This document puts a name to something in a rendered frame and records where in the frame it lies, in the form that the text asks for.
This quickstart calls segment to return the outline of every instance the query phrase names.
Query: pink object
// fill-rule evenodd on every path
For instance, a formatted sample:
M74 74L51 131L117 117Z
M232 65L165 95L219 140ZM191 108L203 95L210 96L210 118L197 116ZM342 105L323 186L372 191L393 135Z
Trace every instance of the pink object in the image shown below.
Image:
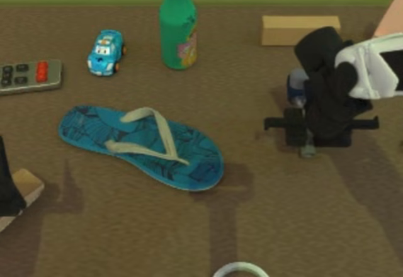
M373 36L400 32L403 32L403 0L393 0Z

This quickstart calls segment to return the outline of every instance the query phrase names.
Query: white round object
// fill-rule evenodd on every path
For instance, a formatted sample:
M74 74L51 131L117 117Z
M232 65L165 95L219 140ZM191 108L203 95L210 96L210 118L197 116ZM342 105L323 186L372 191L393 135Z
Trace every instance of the white round object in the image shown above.
M229 263L220 268L213 277L224 277L233 272L247 272L255 275L256 277L269 277L265 271L253 263L244 263L242 261L236 263Z

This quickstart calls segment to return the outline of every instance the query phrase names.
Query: remote control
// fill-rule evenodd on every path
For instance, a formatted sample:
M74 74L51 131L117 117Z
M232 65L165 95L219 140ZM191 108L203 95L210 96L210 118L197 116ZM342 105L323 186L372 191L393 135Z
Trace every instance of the remote control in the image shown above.
M44 60L0 65L0 95L60 88L62 62Z

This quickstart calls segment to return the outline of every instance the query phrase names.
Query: toy car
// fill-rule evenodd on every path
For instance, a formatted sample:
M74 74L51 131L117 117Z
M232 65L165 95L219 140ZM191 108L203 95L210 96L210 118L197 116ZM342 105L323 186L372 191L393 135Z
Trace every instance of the toy car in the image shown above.
M97 76L112 76L119 71L119 61L125 54L122 34L116 30L102 30L88 56L89 71Z

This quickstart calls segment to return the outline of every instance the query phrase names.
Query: cartoon character on label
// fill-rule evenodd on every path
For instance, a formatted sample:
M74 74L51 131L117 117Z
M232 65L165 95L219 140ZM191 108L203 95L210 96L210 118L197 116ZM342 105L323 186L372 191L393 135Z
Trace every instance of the cartoon character on label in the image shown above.
M178 47L178 57L182 59L181 63L184 67L190 67L196 62L196 27L194 26L190 35L186 39L186 43Z

